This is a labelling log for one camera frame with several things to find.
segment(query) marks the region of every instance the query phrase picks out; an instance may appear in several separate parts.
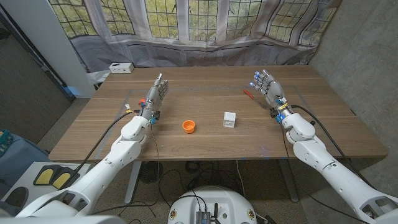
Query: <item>wooden table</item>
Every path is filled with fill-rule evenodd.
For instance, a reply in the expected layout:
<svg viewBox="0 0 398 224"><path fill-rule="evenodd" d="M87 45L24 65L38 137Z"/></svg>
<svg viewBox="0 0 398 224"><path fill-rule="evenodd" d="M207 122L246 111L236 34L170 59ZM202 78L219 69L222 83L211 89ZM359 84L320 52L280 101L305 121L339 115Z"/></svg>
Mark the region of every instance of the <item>wooden table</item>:
<svg viewBox="0 0 398 224"><path fill-rule="evenodd" d="M281 83L291 105L306 107L318 116L348 157L387 155L384 146L311 66L289 65L135 68L131 74L110 74L49 157L53 161L82 161L104 130L125 113L124 104L139 109L139 100L146 96L161 72L169 81L170 91L160 109L160 120L153 126L160 160L286 158L279 124L243 93L246 87L265 103L259 92L248 87L254 72L263 68ZM223 127L225 111L236 113L235 128ZM295 111L310 121L303 111ZM132 116L114 126L91 160L107 155L121 128ZM193 134L185 134L182 129L187 119L196 122ZM340 157L319 125L315 127L328 151ZM288 143L288 147L289 155L294 157L292 145ZM138 160L157 160L150 133Z"/></svg>

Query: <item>orange cup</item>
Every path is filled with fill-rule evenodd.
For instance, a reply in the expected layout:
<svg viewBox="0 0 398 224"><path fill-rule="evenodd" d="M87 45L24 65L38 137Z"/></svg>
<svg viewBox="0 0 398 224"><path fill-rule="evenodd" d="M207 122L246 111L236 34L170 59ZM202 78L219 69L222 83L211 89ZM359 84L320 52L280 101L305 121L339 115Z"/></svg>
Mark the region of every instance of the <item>orange cup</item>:
<svg viewBox="0 0 398 224"><path fill-rule="evenodd" d="M191 120L184 121L182 128L187 134L191 134L195 130L195 122Z"/></svg>

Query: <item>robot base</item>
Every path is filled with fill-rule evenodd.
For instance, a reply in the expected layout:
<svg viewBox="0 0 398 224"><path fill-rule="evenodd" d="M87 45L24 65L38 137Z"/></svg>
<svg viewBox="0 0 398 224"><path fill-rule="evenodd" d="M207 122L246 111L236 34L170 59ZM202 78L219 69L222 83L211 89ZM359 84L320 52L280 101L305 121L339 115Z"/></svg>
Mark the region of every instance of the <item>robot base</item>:
<svg viewBox="0 0 398 224"><path fill-rule="evenodd" d="M197 196L206 202L207 212L214 220L215 204L217 203L217 220L219 223L256 224L253 206L240 194L226 187L215 185L202 186L194 189ZM195 195L192 191L183 194ZM205 204L198 198L201 211L205 212ZM210 224L197 220L199 205L196 197L185 197L177 200L170 209L168 224L198 223Z"/></svg>

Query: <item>gray wall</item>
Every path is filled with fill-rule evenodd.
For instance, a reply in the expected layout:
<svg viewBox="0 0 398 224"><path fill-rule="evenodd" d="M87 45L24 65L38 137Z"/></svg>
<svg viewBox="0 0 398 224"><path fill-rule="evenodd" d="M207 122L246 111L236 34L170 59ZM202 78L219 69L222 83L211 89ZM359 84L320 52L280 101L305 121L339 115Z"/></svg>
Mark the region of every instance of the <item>gray wall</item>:
<svg viewBox="0 0 398 224"><path fill-rule="evenodd" d="M389 155L382 160L361 159L354 163L378 190L395 197L398 196L397 12L397 1L344 0L310 61L388 149ZM321 219L312 219L311 215L315 216L307 214L310 223L319 223ZM333 216L328 216L330 221L335 220Z"/></svg>
<svg viewBox="0 0 398 224"><path fill-rule="evenodd" d="M38 143L70 102L13 35L0 40L0 74L0 129Z"/></svg>
<svg viewBox="0 0 398 224"><path fill-rule="evenodd" d="M91 98L95 89L47 0L0 0L11 17L77 98Z"/></svg>

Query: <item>white cube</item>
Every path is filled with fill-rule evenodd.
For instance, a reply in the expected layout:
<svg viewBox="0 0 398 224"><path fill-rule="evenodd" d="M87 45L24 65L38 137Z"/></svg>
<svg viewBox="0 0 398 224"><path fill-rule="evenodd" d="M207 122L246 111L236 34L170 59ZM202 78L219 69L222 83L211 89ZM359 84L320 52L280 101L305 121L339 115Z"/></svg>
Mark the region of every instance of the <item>white cube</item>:
<svg viewBox="0 0 398 224"><path fill-rule="evenodd" d="M225 112L224 113L224 127L233 128L235 127L236 113Z"/></svg>

